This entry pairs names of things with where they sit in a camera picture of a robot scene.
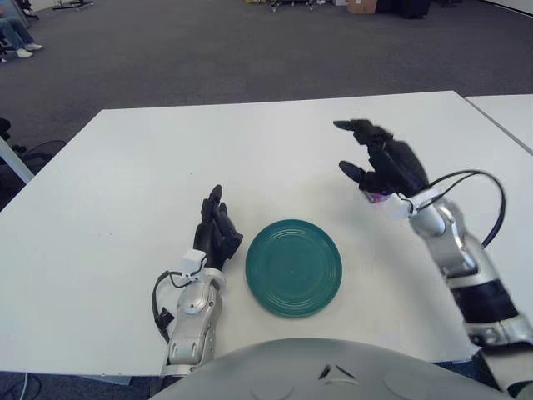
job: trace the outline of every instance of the green plate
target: green plate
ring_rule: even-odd
[[[335,243],[312,223],[274,222],[248,249],[248,287],[264,308],[284,317],[305,317],[324,308],[341,278]]]

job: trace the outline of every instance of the person's leg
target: person's leg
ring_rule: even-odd
[[[13,29],[11,19],[0,18],[0,32],[2,32],[2,35],[11,43],[15,50],[18,50],[19,48],[23,48],[25,43]]]
[[[18,34],[18,36],[22,39],[24,44],[31,44],[35,42],[33,40],[32,35],[29,34],[29,32],[27,31],[26,27],[24,26],[24,24],[22,23],[20,19],[14,18],[14,17],[8,17],[5,19],[9,21],[9,24],[11,25],[13,30]]]

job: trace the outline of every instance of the white table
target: white table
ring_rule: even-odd
[[[468,358],[474,348],[422,241],[367,203],[337,166],[369,167],[366,148],[331,123],[363,117],[407,140],[431,178],[484,168],[502,179],[508,213],[489,253],[533,317],[533,158],[454,92],[105,110],[0,213],[0,370],[158,374],[166,345],[152,320],[152,286],[192,245],[202,199],[217,183],[244,234],[225,266],[217,356],[325,337],[429,361]],[[499,202],[490,182],[471,179],[452,198],[471,231],[486,235]],[[270,314],[246,285],[250,242],[283,218],[315,223],[341,253],[338,294],[308,318]],[[173,309],[176,298],[162,287],[161,305]]]
[[[533,94],[467,97],[466,100],[533,155]]]

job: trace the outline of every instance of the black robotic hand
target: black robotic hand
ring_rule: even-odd
[[[216,185],[209,198],[203,199],[202,222],[197,227],[193,244],[193,248],[206,253],[206,267],[220,271],[242,242],[242,235],[227,216],[226,204],[220,202],[221,197],[222,187]]]
[[[412,197],[429,187],[426,171],[407,143],[394,140],[389,132],[366,119],[335,121],[334,124],[353,131],[359,144],[368,146],[374,171],[364,171],[348,161],[339,162],[341,170],[359,183],[361,190]]]

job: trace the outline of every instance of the silver robotic arm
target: silver robotic arm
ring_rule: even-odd
[[[222,312],[220,292],[226,286],[222,267],[242,241],[227,216],[226,204],[220,203],[221,197],[222,187],[217,185],[203,200],[202,221],[193,247],[183,256],[177,271],[165,271],[157,279],[152,292],[154,320],[168,343],[162,376],[186,376],[213,359],[215,331]],[[157,306],[157,287],[165,278],[182,290],[175,317],[164,307],[159,311]],[[176,325],[169,335],[167,328],[172,320]]]
[[[533,381],[533,329],[526,316],[516,310],[484,249],[505,215],[505,194],[497,179],[486,172],[465,171],[488,175],[501,190],[498,223],[482,244],[466,230],[458,207],[428,182],[424,168],[406,143],[366,120],[335,124],[353,131],[356,140],[368,146],[375,168],[368,173],[341,162],[342,171],[363,191],[406,196],[404,200],[411,205],[409,222],[426,243],[461,310],[466,333],[481,347],[480,355],[500,389],[508,392],[513,385]]]

